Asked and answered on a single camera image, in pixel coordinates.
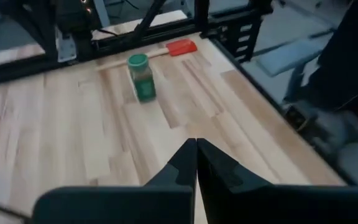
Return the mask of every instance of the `jar lid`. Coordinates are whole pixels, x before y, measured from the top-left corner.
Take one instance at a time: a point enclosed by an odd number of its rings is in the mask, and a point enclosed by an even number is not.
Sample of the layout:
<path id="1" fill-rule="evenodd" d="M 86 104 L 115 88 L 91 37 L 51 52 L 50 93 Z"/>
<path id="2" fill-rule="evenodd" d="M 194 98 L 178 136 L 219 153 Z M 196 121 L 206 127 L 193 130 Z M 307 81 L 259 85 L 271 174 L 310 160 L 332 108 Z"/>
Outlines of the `jar lid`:
<path id="1" fill-rule="evenodd" d="M 129 69 L 135 72 L 143 72 L 149 66 L 149 59 L 146 54 L 135 54 L 128 58 Z"/>

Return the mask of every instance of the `wooden handle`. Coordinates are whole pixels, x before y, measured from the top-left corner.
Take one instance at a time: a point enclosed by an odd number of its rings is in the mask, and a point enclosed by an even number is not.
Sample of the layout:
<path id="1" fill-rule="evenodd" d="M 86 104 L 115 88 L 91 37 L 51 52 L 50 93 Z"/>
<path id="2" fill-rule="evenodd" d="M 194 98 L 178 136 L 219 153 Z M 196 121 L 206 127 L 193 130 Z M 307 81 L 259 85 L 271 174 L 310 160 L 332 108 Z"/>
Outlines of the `wooden handle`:
<path id="1" fill-rule="evenodd" d="M 165 54 L 168 54 L 168 53 L 169 53 L 169 50 L 167 48 L 163 48 L 163 49 L 154 50 L 152 52 L 147 52 L 146 55 L 150 59 L 150 58 L 165 55 Z M 121 65 L 125 65 L 126 63 L 127 63 L 127 59 L 118 60 L 118 61 L 115 61 L 115 62 L 111 62 L 111 63 L 107 63 L 105 65 L 98 66 L 98 67 L 96 67 L 96 71 L 104 70 L 104 69 L 107 69 L 107 68 L 118 67 L 118 66 L 121 66 Z"/>

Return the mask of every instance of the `red spatula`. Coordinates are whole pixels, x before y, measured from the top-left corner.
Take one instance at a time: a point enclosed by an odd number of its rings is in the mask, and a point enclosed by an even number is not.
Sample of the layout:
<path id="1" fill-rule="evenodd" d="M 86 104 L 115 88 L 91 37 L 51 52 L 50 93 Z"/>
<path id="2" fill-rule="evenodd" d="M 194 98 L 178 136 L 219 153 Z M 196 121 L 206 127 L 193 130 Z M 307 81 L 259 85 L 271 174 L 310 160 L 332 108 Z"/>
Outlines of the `red spatula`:
<path id="1" fill-rule="evenodd" d="M 187 53 L 191 53 L 191 52 L 195 52 L 195 51 L 197 51 L 196 44 L 193 41 L 191 41 L 190 39 L 183 39 L 183 40 L 177 40 L 172 43 L 169 43 L 163 49 L 158 49 L 158 50 L 154 50 L 152 52 L 148 52 L 148 53 L 146 53 L 146 55 L 150 59 L 150 58 L 154 58 L 154 57 L 165 55 L 165 54 L 169 54 L 172 57 L 174 57 L 174 56 L 183 55 L 183 54 L 187 54 Z M 119 61 L 116 61 L 113 63 L 107 63 L 104 65 L 98 66 L 98 67 L 96 67 L 96 70 L 100 71 L 100 70 L 104 70 L 107 68 L 114 68 L 114 67 L 118 67 L 120 65 L 125 65 L 126 63 L 127 63 L 126 59 L 119 60 Z"/>

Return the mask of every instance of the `red object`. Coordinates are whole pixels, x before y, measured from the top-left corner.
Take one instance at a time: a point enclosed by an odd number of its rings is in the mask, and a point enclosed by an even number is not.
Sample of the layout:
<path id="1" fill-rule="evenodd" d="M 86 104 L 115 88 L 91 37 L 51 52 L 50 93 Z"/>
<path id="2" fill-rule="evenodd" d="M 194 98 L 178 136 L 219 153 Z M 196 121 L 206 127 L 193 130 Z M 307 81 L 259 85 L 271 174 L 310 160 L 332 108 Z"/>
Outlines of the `red object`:
<path id="1" fill-rule="evenodd" d="M 171 56 L 177 56 L 197 51 L 196 44 L 190 39 L 178 40 L 167 44 Z"/>

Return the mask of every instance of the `green jar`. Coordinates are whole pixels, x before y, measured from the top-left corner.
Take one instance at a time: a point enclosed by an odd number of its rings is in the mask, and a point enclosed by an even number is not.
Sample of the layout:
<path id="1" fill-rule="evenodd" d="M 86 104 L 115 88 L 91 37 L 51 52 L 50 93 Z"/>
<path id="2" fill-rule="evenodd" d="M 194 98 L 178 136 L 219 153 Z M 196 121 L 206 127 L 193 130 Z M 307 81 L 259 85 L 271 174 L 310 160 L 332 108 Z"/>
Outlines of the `green jar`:
<path id="1" fill-rule="evenodd" d="M 153 72 L 149 67 L 149 59 L 145 54 L 135 54 L 127 61 L 129 72 L 140 102 L 148 102 L 156 97 Z"/>

